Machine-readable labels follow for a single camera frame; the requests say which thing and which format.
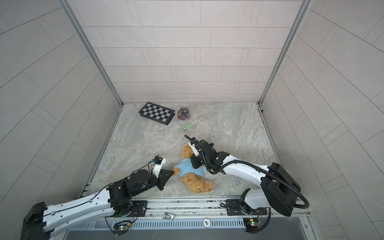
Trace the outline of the light blue bear hoodie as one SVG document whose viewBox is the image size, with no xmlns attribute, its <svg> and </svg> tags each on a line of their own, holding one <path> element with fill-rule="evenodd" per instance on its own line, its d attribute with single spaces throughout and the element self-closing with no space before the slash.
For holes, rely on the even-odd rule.
<svg viewBox="0 0 384 240">
<path fill-rule="evenodd" d="M 179 175 L 181 177 L 188 173 L 194 173 L 197 176 L 203 177 L 207 173 L 207 170 L 203 166 L 195 169 L 192 165 L 191 159 L 189 158 L 182 159 L 181 163 L 175 166 L 175 169 L 180 170 Z"/>
</svg>

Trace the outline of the brown teddy bear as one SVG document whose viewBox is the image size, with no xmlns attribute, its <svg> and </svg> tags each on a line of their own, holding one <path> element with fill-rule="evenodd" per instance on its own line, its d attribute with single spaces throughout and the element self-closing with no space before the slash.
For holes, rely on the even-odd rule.
<svg viewBox="0 0 384 240">
<path fill-rule="evenodd" d="M 189 145 L 185 145 L 182 152 L 182 159 L 191 159 L 193 153 L 194 152 Z M 174 167 L 173 171 L 175 172 L 174 175 L 179 176 L 181 182 L 185 184 L 188 190 L 194 194 L 208 193 L 214 190 L 213 182 L 204 179 L 204 177 L 197 176 L 194 173 L 188 173 L 181 177 L 179 175 L 179 169 L 175 169 Z"/>
</svg>

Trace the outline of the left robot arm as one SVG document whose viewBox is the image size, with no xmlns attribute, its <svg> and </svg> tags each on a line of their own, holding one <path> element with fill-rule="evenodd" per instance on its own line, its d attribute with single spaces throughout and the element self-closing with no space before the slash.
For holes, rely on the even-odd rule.
<svg viewBox="0 0 384 240">
<path fill-rule="evenodd" d="M 21 239 L 48 240 L 71 227 L 102 217 L 143 217 L 147 202 L 132 198 L 153 187 L 163 190 L 173 174 L 172 170 L 152 174 L 141 169 L 96 194 L 58 205 L 37 203 L 23 220 Z"/>
</svg>

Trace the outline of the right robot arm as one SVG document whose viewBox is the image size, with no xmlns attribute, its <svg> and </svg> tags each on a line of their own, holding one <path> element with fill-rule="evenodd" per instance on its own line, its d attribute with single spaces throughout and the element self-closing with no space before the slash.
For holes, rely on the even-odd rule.
<svg viewBox="0 0 384 240">
<path fill-rule="evenodd" d="M 272 208 L 289 217 L 294 208 L 307 209 L 310 206 L 301 194 L 301 187 L 281 165 L 255 165 L 237 159 L 229 153 L 217 152 L 213 143 L 198 141 L 188 136 L 186 138 L 194 152 L 192 165 L 195 169 L 204 166 L 212 175 L 234 175 L 260 187 L 258 190 L 244 190 L 238 200 L 238 207 L 235 208 L 237 211 L 251 215 L 259 208 Z"/>
</svg>

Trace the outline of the small green pieces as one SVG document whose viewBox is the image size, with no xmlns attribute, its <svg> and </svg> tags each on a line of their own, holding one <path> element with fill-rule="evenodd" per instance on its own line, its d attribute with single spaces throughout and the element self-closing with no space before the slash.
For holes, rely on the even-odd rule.
<svg viewBox="0 0 384 240">
<path fill-rule="evenodd" d="M 186 123 L 186 124 L 185 124 L 185 127 L 184 127 L 184 129 L 183 129 L 183 131 L 184 131 L 184 132 L 186 132 L 186 131 L 191 131 L 192 129 L 193 129 L 192 124 L 190 124 L 190 123 Z"/>
</svg>

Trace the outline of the silver metal clip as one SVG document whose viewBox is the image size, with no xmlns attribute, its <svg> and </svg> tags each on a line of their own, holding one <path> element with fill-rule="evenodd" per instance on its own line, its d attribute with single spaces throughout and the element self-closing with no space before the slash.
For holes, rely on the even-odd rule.
<svg viewBox="0 0 384 240">
<path fill-rule="evenodd" d="M 175 219 L 176 215 L 173 213 L 165 212 L 163 215 L 163 219 L 166 221 L 173 221 Z"/>
</svg>

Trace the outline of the bag of colourful pieces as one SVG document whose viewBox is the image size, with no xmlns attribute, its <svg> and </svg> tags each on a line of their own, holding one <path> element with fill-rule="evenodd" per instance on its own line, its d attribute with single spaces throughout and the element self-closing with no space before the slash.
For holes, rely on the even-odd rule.
<svg viewBox="0 0 384 240">
<path fill-rule="evenodd" d="M 190 110 L 187 107 L 182 107 L 179 109 L 177 118 L 179 121 L 185 121 L 190 118 Z"/>
</svg>

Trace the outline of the black white chessboard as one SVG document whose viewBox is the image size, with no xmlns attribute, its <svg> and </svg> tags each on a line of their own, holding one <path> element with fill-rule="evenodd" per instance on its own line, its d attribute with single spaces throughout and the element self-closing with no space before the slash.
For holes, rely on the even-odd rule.
<svg viewBox="0 0 384 240">
<path fill-rule="evenodd" d="M 147 102 L 139 111 L 141 117 L 153 120 L 155 122 L 168 125 L 175 116 L 175 111 L 162 107 L 151 102 Z"/>
</svg>

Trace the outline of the left circuit board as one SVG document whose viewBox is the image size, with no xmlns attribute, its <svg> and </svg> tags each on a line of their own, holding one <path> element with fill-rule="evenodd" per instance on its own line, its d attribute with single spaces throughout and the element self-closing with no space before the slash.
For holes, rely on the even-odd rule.
<svg viewBox="0 0 384 240">
<path fill-rule="evenodd" d="M 115 231 L 128 231 L 130 227 L 132 226 L 132 221 L 121 221 L 118 223 L 115 223 L 114 230 Z"/>
</svg>

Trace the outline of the circuit board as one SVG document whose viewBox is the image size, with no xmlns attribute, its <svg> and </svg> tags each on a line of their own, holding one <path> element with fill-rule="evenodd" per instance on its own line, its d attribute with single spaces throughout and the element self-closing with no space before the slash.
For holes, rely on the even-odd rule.
<svg viewBox="0 0 384 240">
<path fill-rule="evenodd" d="M 121 221 L 118 223 L 115 223 L 114 230 L 115 231 L 128 231 L 130 227 L 132 226 L 132 221 Z"/>
<path fill-rule="evenodd" d="M 247 233 L 254 233 L 259 230 L 261 222 L 259 219 L 244 218 L 243 219 L 245 231 Z"/>
</svg>

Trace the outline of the right circuit board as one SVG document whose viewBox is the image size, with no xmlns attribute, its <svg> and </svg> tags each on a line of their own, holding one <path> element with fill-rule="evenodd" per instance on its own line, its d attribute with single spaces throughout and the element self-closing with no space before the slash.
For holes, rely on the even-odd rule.
<svg viewBox="0 0 384 240">
<path fill-rule="evenodd" d="M 243 219 L 245 231 L 247 233 L 254 233 L 259 230 L 261 222 L 259 219 L 244 218 Z"/>
</svg>

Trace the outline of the aluminium mounting rail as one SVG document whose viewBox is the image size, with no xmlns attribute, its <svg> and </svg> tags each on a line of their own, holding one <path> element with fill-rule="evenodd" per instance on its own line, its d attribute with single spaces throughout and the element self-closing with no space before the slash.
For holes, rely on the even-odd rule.
<svg viewBox="0 0 384 240">
<path fill-rule="evenodd" d="M 117 211 L 131 201 L 148 201 L 144 217 L 136 218 L 160 218 L 165 212 L 173 213 L 176 217 L 182 216 L 219 216 L 227 215 L 227 210 L 221 206 L 227 199 L 236 199 L 239 196 L 203 196 L 198 198 L 133 198 L 121 207 L 112 207 L 108 202 L 109 193 L 102 192 L 99 195 L 93 194 L 74 201 L 58 205 L 48 206 L 44 211 L 44 217 L 51 217 L 53 220 L 63 220 L 65 224 L 87 222 L 98 218 L 119 218 Z"/>
</svg>

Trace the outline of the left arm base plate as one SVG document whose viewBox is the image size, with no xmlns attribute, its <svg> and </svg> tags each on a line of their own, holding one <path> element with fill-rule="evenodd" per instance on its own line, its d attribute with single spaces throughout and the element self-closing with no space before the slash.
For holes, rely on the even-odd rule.
<svg viewBox="0 0 384 240">
<path fill-rule="evenodd" d="M 119 218 L 136 218 L 144 217 L 147 209 L 148 201 L 131 201 L 127 205 L 119 208 L 117 217 Z"/>
</svg>

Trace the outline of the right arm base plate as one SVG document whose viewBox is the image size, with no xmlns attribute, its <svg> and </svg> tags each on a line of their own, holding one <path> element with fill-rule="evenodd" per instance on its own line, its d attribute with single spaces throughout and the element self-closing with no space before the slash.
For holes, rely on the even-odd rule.
<svg viewBox="0 0 384 240">
<path fill-rule="evenodd" d="M 250 214 L 245 214 L 241 209 L 241 204 L 236 199 L 227 199 L 224 203 L 224 208 L 227 210 L 228 216 L 267 216 L 267 208 L 258 208 L 257 210 L 251 210 Z"/>
</svg>

